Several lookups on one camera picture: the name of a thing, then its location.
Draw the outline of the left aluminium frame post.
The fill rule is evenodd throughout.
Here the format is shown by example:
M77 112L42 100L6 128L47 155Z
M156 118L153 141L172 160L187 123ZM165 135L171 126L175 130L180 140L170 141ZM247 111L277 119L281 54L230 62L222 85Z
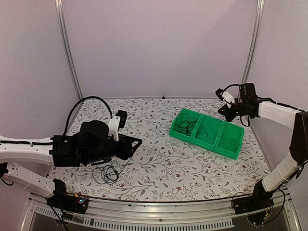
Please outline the left aluminium frame post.
M73 87L75 89L77 98L81 100L83 98L83 94L82 94L81 86L80 86L80 83L77 77L73 55L72 55L70 44L69 44L69 38L68 38L68 33L67 33L67 28L66 28L66 23L65 23L65 16L64 16L63 1L55 0L54 3L55 3L55 10L56 10L56 15L57 15L60 35L61 35L61 40L63 43L64 54L66 57L69 73L72 79Z

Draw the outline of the front aluminium rail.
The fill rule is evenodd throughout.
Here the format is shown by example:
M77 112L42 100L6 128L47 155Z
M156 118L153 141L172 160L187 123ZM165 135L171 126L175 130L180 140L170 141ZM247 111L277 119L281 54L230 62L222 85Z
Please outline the front aluminium rail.
M31 194L23 231L302 231L286 187L273 195L273 206L237 212L244 195L194 202L148 203L91 198L85 214L51 209Z

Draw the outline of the right aluminium frame post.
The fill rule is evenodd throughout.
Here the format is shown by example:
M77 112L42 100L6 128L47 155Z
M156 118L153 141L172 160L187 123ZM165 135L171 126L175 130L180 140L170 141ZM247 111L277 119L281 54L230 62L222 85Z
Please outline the right aluminium frame post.
M259 37L261 24L262 24L263 11L264 11L264 0L257 0L256 14L255 14L255 19L254 19L252 37L251 37L251 42L250 42L250 46L249 46L246 64L245 64L245 67L244 67L242 80L241 80L242 84L244 84L248 81L249 74L250 74L250 71L251 71L251 68L252 68L254 55L255 55L256 50L257 50L257 43L258 43L258 37Z

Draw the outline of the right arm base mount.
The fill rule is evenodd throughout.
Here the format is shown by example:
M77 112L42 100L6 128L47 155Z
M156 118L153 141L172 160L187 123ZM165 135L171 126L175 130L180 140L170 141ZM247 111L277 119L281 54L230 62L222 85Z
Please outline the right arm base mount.
M271 208L274 205L272 200L273 192L265 191L262 180L259 180L253 189L252 195L246 195L246 197L232 198L231 206L235 211L235 214L249 213L265 208L269 208L269 212L259 212L252 215L248 215L248 221L255 226L264 225L270 216Z

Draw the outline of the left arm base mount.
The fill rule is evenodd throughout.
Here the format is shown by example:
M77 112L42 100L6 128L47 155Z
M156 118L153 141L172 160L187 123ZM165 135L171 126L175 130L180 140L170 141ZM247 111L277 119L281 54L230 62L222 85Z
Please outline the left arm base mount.
M46 198L47 205L58 208L63 211L69 211L79 214L86 214L89 204L89 197L80 192L70 195L66 191L66 185L63 181L53 179L54 190L50 198Z

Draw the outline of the green bin right compartment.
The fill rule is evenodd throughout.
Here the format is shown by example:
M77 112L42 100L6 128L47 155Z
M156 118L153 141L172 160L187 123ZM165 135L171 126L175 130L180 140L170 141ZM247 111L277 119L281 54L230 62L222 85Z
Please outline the green bin right compartment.
M237 159L242 148L244 128L225 122L218 135L214 152L230 159Z

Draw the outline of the aluminium frame post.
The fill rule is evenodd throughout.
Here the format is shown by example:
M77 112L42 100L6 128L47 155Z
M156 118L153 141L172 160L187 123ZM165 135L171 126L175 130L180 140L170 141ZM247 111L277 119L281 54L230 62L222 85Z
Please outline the aluminium frame post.
M250 46L249 46L246 64L245 64L245 67L244 67L242 80L241 80L242 84L244 84L248 81L249 74L250 74L250 71L251 71L251 68L252 68L254 55L255 55L256 50L257 50L257 43L258 43L258 37L259 37L261 24L262 24L263 11L264 11L264 0L257 0L256 14L255 14L255 19L254 19L252 37L251 37L251 42L250 42Z
M61 40L63 43L64 54L66 57L69 73L72 79L73 87L75 89L77 98L81 100L83 98L83 94L82 94L81 86L80 86L80 83L77 77L73 55L72 55L70 44L69 44L69 38L68 38L68 33L67 33L67 28L66 28L66 23L65 23L65 16L64 16L63 1L55 0L54 3L55 3L55 10L56 10L56 15L57 15L60 35L61 35Z

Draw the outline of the green bin compartment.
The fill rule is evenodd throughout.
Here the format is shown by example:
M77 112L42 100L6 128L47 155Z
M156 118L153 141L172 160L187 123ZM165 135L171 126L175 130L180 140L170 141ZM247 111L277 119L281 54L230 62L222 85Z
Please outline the green bin compartment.
M202 113L182 108L172 122L169 135L181 141L191 143L203 117Z
M225 122L218 135L214 152L230 159L237 159L242 148L244 128Z

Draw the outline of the green bin left compartment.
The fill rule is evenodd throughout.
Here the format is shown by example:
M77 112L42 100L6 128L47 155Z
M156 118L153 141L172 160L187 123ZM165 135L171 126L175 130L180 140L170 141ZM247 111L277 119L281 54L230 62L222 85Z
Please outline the green bin left compartment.
M182 108L172 122L169 135L181 141L191 143L203 117L202 113Z

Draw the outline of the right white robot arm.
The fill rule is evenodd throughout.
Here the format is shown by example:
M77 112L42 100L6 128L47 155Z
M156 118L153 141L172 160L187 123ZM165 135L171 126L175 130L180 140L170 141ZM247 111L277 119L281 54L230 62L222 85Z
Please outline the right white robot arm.
M276 142L275 151L283 151L275 167L254 186L249 206L259 210L267 203L265 193L274 192L292 178L298 177L308 163L308 111L271 97L259 96L253 83L231 84L216 90L224 103L219 113L231 122L235 118L264 119L282 128L283 135L270 132L267 138Z

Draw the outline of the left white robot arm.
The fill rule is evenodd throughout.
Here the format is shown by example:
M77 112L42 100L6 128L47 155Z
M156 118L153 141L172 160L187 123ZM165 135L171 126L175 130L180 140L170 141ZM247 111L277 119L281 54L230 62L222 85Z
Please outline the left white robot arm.
M19 141L0 138L0 176L22 185L44 198L51 198L61 208L71 205L62 181L42 177L24 167L20 162L46 164L55 167L79 167L101 164L112 157L131 158L142 140L120 134L122 126L115 121L106 124L93 120L82 123L74 135L55 135L41 140Z

